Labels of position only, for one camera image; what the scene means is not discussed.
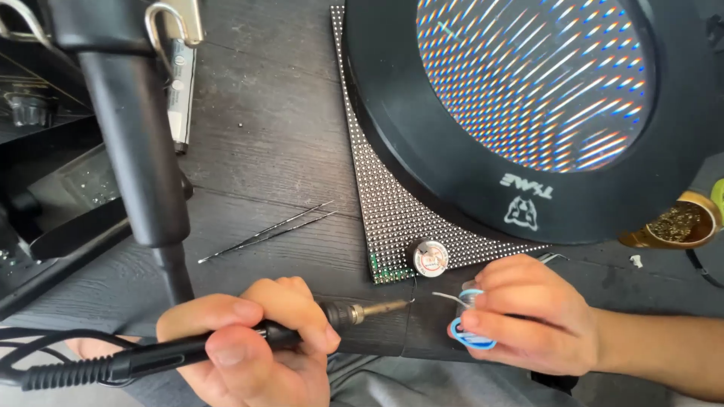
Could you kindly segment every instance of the white logo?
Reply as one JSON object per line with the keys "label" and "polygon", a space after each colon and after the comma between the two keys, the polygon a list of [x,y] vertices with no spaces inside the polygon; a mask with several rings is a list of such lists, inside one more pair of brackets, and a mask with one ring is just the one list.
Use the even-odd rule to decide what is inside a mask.
{"label": "white logo", "polygon": [[515,223],[518,226],[530,227],[534,232],[538,230],[538,222],[536,218],[536,206],[530,199],[523,199],[516,196],[513,202],[508,206],[508,213],[503,220],[505,223]]}
{"label": "white logo", "polygon": [[532,189],[533,195],[538,195],[541,198],[553,199],[553,197],[550,195],[551,193],[553,193],[553,187],[548,187],[543,190],[543,185],[537,182],[524,180],[523,178],[520,178],[519,176],[513,174],[503,175],[502,180],[500,180],[500,184],[505,185],[506,187],[511,186],[513,183],[515,183],[515,187],[517,189],[521,189],[526,192]]}

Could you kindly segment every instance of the solder spool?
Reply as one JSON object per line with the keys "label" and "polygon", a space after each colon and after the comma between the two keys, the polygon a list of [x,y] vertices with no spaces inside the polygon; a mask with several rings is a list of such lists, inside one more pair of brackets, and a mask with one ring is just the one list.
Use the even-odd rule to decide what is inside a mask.
{"label": "solder spool", "polygon": [[474,309],[475,297],[484,293],[483,290],[478,290],[477,288],[464,289],[466,288],[466,286],[469,286],[469,284],[463,284],[463,291],[460,292],[460,294],[458,295],[458,299],[461,302],[458,303],[458,309],[455,312],[455,319],[450,324],[450,334],[458,342],[462,343],[468,348],[483,350],[491,349],[497,343],[496,341],[491,340],[487,337],[474,334],[472,332],[465,331],[461,326],[462,321],[460,320],[460,315],[462,315],[463,311],[465,311],[466,309]]}

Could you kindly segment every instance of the tweezers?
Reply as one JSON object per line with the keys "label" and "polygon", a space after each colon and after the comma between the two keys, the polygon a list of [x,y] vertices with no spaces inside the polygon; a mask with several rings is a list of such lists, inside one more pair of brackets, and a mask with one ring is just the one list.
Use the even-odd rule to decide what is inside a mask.
{"label": "tweezers", "polygon": [[338,211],[329,212],[329,213],[326,214],[326,215],[323,215],[323,216],[320,216],[320,217],[318,217],[318,218],[312,219],[312,220],[310,220],[310,221],[308,221],[308,222],[304,222],[304,223],[301,224],[301,225],[297,225],[297,226],[291,227],[291,228],[289,228],[289,229],[283,230],[283,231],[281,231],[281,232],[279,232],[279,233],[277,233],[277,234],[275,234],[275,235],[267,236],[267,237],[262,238],[262,239],[256,239],[257,237],[259,237],[260,235],[263,235],[264,233],[270,232],[270,231],[278,228],[279,226],[285,225],[285,224],[287,224],[287,223],[289,223],[289,222],[291,222],[291,221],[293,221],[293,220],[295,220],[295,219],[299,219],[299,218],[303,217],[304,215],[308,214],[309,212],[315,211],[315,210],[317,210],[317,209],[319,209],[319,208],[321,208],[321,207],[323,207],[323,206],[325,206],[325,205],[329,205],[329,204],[331,204],[332,202],[334,202],[334,201],[329,201],[329,202],[327,202],[327,203],[323,203],[322,205],[317,205],[317,206],[313,207],[312,209],[307,209],[306,211],[300,213],[299,215],[295,215],[295,216],[293,216],[293,217],[290,217],[290,218],[287,219],[287,220],[284,220],[284,221],[281,221],[281,222],[277,223],[276,225],[272,225],[272,226],[270,226],[270,227],[267,227],[266,229],[262,230],[261,232],[255,234],[254,236],[250,237],[249,239],[244,240],[243,242],[241,242],[241,243],[239,243],[239,244],[237,244],[237,245],[235,245],[235,246],[232,246],[232,247],[230,247],[230,248],[228,248],[228,249],[224,249],[224,250],[222,250],[222,251],[220,251],[220,252],[218,252],[218,253],[214,253],[214,254],[212,254],[212,255],[210,255],[210,256],[208,256],[208,257],[204,257],[203,259],[199,260],[198,263],[201,264],[201,263],[205,262],[206,260],[211,259],[212,257],[216,257],[216,256],[219,256],[219,255],[224,254],[224,253],[229,253],[230,251],[239,250],[239,249],[241,249],[241,248],[244,248],[244,247],[247,247],[247,246],[251,246],[251,245],[253,245],[253,244],[257,244],[257,243],[260,243],[260,242],[264,242],[265,240],[269,240],[269,239],[271,239],[271,238],[275,238],[275,237],[277,237],[277,236],[279,236],[279,235],[284,235],[286,232],[291,232],[292,230],[299,229],[300,227],[304,227],[304,226],[306,226],[306,225],[309,225],[310,223],[314,223],[314,222],[317,222],[318,220],[322,220],[322,219],[328,217],[329,215],[336,214]]}

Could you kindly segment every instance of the dark wooden desk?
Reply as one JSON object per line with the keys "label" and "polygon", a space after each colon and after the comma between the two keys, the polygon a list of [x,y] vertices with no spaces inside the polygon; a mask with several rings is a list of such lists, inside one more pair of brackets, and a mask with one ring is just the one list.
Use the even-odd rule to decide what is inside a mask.
{"label": "dark wooden desk", "polygon": [[[465,359],[445,334],[456,293],[481,266],[433,280],[373,287],[367,271],[329,0],[213,0],[202,3],[208,40],[199,49],[190,149],[191,236],[185,241],[197,295],[238,294],[262,278],[299,275],[320,298],[363,303],[417,301],[346,334],[342,350]],[[340,213],[238,253],[196,264],[269,225],[322,202]],[[724,247],[724,241],[715,246]],[[556,248],[550,265],[593,306],[622,311],[724,316],[724,290],[707,284],[683,252],[616,242]],[[643,269],[628,260],[640,253]],[[154,335],[167,307],[150,253],[129,239],[3,324],[87,327]]]}

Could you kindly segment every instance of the soldering iron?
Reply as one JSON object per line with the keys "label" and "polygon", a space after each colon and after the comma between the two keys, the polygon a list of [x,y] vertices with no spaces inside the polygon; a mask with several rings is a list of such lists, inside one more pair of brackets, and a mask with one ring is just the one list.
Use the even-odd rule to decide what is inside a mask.
{"label": "soldering iron", "polygon": [[[337,332],[344,332],[353,325],[361,324],[368,316],[404,309],[409,303],[410,301],[399,300],[371,306],[347,305],[336,301],[319,302],[318,304],[332,328]],[[261,321],[252,329],[266,339],[272,350],[291,348],[302,340],[297,331],[268,319]],[[95,382],[120,387],[120,385],[149,374],[165,372],[207,360],[209,357],[206,354],[206,340],[211,334],[213,332],[165,343],[137,345],[98,331],[56,332],[21,345],[0,359],[0,383],[20,386],[23,391],[70,387]],[[34,366],[25,371],[12,367],[14,363],[30,353],[45,350],[46,346],[71,337],[94,337],[127,349],[111,356],[80,361],[65,359],[65,362],[61,364]]]}

